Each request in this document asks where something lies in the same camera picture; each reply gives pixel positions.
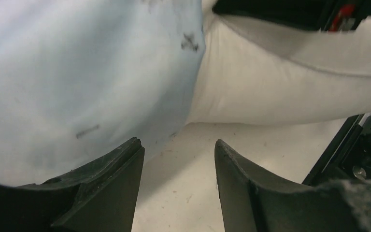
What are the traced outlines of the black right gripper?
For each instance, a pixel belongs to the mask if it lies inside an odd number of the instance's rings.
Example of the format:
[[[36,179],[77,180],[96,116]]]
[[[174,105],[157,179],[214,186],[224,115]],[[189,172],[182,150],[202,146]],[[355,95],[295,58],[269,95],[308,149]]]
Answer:
[[[213,12],[306,31],[352,31],[371,16],[371,0],[218,0]]]

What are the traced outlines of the light blue pillowcase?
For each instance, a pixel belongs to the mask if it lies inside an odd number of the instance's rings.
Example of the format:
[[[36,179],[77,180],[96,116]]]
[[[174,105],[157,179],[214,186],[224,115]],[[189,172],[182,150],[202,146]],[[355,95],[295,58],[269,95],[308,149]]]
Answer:
[[[185,124],[199,0],[0,0],[0,184],[40,184]]]

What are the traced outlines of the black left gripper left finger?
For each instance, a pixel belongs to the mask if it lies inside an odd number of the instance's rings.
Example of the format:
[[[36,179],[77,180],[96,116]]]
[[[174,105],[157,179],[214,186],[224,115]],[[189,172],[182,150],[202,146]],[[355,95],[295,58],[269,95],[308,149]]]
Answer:
[[[131,138],[40,185],[0,185],[0,232],[131,231],[144,153]]]

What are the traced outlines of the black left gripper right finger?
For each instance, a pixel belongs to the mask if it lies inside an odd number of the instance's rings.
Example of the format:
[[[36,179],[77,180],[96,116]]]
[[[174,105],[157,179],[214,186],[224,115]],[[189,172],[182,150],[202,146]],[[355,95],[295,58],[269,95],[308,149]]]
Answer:
[[[215,144],[214,160],[227,232],[371,232],[371,180],[298,184],[223,140]]]

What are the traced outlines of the white pillow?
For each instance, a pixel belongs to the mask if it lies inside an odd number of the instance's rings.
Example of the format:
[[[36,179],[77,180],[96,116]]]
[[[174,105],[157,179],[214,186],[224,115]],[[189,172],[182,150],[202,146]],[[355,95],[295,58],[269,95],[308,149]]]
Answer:
[[[305,32],[219,16],[202,2],[206,51],[189,123],[315,123],[371,112],[371,18]]]

